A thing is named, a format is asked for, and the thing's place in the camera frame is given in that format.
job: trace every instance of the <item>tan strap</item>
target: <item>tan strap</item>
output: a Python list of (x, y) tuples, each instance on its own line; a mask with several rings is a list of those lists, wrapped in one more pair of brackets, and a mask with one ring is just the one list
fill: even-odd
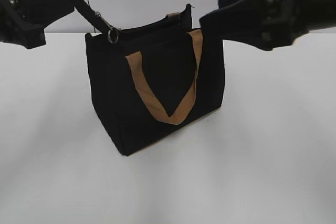
[(174, 16), (180, 16), (181, 13), (170, 13), (167, 15), (168, 18), (174, 17)]
[(149, 87), (145, 75), (142, 71), (142, 54), (140, 51), (126, 56), (130, 66), (135, 88), (141, 97), (143, 103), (152, 114), (152, 116), (163, 123), (179, 125), (189, 115), (196, 101), (196, 81), (198, 76), (198, 69), (200, 66), (202, 49), (203, 49), (203, 35), (200, 29), (188, 33), (193, 40), (194, 55), (196, 59), (196, 69), (194, 81), (188, 90), (187, 94), (182, 99), (181, 103), (176, 108), (172, 116), (168, 116), (163, 105), (156, 98), (155, 94)]

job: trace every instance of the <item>bag handle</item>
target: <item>bag handle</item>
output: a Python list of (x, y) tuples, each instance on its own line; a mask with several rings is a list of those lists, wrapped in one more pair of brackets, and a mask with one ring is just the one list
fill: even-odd
[(145, 75), (142, 71), (142, 54), (140, 51), (126, 56), (128, 64), (130, 66), (135, 89), (137, 90), (143, 103), (152, 114), (152, 116), (163, 123), (179, 125), (189, 115), (191, 109), (194, 107), (196, 101), (196, 87), (198, 70), (200, 67), (201, 55), (203, 50), (203, 35), (200, 29), (194, 30), (188, 33), (193, 41), (194, 56), (196, 59), (196, 69), (194, 81), (191, 84), (190, 89), (184, 96), (180, 104), (177, 106), (173, 115), (168, 116), (161, 102), (157, 99), (151, 88), (149, 87)]

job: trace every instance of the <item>metal ring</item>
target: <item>metal ring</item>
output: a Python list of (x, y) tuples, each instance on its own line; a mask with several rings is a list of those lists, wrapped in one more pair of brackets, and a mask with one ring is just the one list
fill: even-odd
[[(111, 39), (111, 32), (112, 32), (113, 30), (114, 30), (114, 31), (116, 32), (116, 34), (117, 34), (117, 37), (116, 37), (115, 41), (113, 41), (113, 40)], [(119, 30), (116, 29), (116, 28), (113, 27), (113, 26), (110, 27), (110, 30), (109, 30), (108, 35), (107, 35), (107, 40), (108, 40), (111, 44), (115, 44), (115, 43), (117, 43), (118, 40), (119, 40)]]

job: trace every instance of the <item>robotic arm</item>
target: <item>robotic arm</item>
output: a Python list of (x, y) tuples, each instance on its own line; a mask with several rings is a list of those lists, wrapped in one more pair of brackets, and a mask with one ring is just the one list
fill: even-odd
[[(336, 26), (336, 0), (218, 0), (218, 6), (200, 19), (204, 36), (266, 51)], [(27, 49), (45, 45), (44, 29), (73, 11), (70, 0), (0, 0), (0, 41)]]
[(44, 29), (74, 10), (69, 0), (0, 0), (0, 42), (43, 46)]

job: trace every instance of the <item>black tote bag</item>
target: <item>black tote bag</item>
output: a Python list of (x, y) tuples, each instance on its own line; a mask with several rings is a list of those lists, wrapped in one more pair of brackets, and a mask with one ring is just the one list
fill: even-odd
[(156, 23), (117, 30), (84, 0), (71, 1), (101, 32), (85, 35), (92, 103), (121, 154), (221, 107), (223, 43), (192, 29), (190, 4)]

